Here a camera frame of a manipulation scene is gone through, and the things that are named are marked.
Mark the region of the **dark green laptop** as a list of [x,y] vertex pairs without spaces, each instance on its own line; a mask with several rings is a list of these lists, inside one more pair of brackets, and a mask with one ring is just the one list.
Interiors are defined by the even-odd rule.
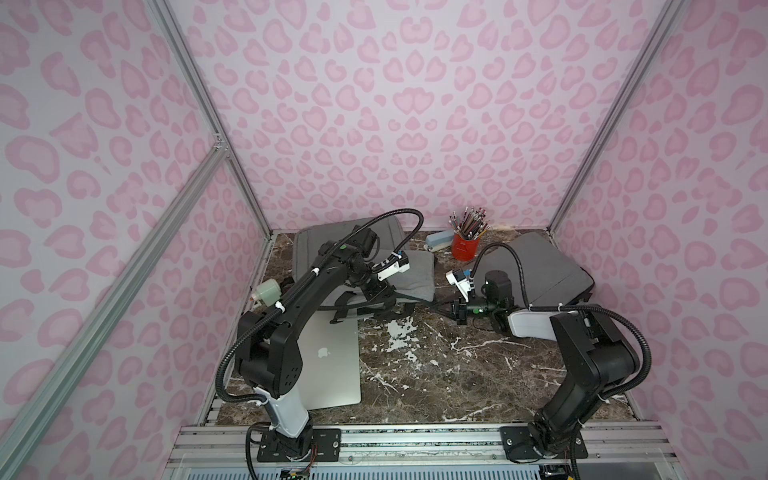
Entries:
[[307,410],[361,401],[356,320],[335,320],[333,312],[316,312],[305,325],[298,345],[303,368],[296,389]]

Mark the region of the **grey laptop sleeve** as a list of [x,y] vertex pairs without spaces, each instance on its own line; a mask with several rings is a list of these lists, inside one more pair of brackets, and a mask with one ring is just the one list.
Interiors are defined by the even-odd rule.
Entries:
[[359,287],[342,285],[323,301],[323,308],[339,306],[333,310],[332,323],[344,320],[392,321],[411,316],[418,304],[429,304],[435,298],[435,257],[426,251],[408,250],[409,269],[387,279],[395,293],[394,304],[385,303],[361,306],[367,301]]

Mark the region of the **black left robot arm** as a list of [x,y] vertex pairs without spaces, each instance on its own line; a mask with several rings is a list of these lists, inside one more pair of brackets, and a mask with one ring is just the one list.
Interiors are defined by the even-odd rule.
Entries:
[[370,224],[357,226],[336,242],[327,241],[308,271],[260,313],[246,312],[238,320],[237,338],[220,364],[223,374],[229,364],[253,388],[247,395],[231,396],[224,381],[217,380],[218,395],[230,403],[258,403],[267,410],[269,431],[285,442],[308,443],[311,417],[293,393],[303,369],[299,338],[310,318],[323,302],[342,285],[361,291],[363,307],[391,306],[394,287],[389,278],[406,272],[409,258],[403,238],[378,263],[369,259],[380,244]]

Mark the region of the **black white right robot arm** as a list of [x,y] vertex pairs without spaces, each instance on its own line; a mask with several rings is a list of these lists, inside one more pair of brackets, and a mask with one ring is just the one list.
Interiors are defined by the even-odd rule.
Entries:
[[518,306],[503,271],[487,272],[479,289],[468,270],[450,271],[446,279],[459,292],[450,313],[457,323],[483,318],[498,334],[553,341],[559,348],[564,380],[526,427],[500,429],[506,458],[517,464],[585,458],[583,425],[631,377],[647,372],[649,349],[637,352],[617,327],[616,314],[597,305]]

